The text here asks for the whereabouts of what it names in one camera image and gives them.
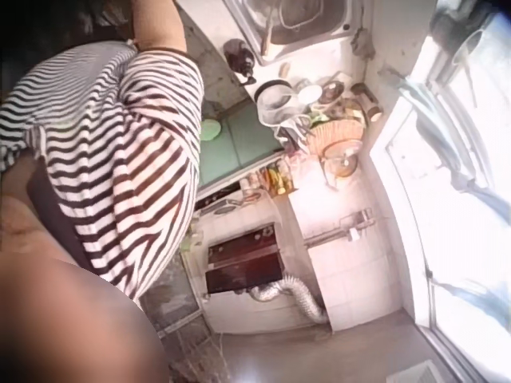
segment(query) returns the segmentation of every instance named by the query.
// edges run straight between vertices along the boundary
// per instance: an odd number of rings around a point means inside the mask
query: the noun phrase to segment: floor
[[[231,383],[376,383],[432,360],[446,383],[453,375],[404,310],[330,334],[310,327],[275,334],[224,335]]]

